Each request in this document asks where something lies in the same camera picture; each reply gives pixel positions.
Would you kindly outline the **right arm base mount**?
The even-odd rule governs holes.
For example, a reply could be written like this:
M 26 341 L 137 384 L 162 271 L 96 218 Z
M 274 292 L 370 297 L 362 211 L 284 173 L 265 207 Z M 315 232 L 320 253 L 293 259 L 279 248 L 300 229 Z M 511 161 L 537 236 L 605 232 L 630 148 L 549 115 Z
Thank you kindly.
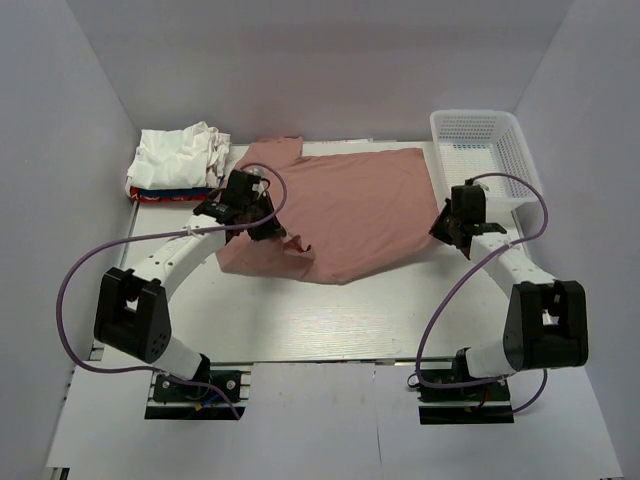
M 421 425 L 511 424 L 514 415 L 505 381 L 467 388 L 434 389 L 418 382 L 415 373 L 407 378 L 407 387 L 418 394 Z

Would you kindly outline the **pink t-shirt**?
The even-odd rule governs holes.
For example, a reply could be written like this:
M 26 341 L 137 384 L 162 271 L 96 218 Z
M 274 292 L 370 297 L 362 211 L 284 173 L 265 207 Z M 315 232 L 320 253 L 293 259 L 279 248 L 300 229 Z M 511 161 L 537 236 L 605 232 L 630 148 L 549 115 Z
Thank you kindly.
M 268 166 L 281 238 L 243 233 L 216 254 L 229 274 L 346 284 L 429 246 L 439 214 L 422 149 L 305 156 L 300 138 L 252 143 L 237 163 Z

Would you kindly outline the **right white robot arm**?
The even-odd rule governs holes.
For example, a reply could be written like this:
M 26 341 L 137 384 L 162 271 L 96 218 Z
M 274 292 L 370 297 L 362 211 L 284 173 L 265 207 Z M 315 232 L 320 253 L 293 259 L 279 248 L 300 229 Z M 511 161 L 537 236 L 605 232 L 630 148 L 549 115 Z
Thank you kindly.
M 455 247 L 508 299 L 502 336 L 459 350 L 451 372 L 435 384 L 472 399 L 521 371 L 581 367 L 589 356 L 586 293 L 536 266 L 506 229 L 486 219 L 487 200 L 470 180 L 451 188 L 430 234 Z

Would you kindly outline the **white t-shirt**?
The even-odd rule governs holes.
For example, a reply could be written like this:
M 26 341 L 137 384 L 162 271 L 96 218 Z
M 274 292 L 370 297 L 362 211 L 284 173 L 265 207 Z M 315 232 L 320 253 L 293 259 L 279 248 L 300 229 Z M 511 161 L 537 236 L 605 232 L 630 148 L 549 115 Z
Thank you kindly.
M 183 130 L 143 129 L 126 187 L 143 190 L 213 188 L 225 176 L 231 135 L 201 121 Z

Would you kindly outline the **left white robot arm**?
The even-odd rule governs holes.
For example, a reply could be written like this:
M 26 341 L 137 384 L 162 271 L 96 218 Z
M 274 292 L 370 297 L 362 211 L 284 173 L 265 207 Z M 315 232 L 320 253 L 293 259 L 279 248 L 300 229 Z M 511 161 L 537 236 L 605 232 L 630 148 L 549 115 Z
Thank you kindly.
M 205 396 L 210 360 L 173 334 L 169 301 L 199 265 L 241 233 L 256 242 L 286 235 L 277 219 L 283 206 L 274 206 L 269 195 L 267 175 L 274 172 L 259 163 L 231 171 L 225 186 L 205 197 L 156 252 L 105 273 L 94 338 L 176 378 L 188 398 Z

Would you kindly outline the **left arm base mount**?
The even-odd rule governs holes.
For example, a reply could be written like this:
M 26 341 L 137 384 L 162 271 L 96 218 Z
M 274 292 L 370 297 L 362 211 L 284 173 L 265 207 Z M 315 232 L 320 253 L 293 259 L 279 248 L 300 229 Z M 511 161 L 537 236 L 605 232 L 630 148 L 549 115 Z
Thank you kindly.
M 251 365 L 213 365 L 207 383 L 221 390 L 226 400 L 208 387 L 182 385 L 166 374 L 152 376 L 144 418 L 146 420 L 226 421 L 244 414 L 249 400 Z

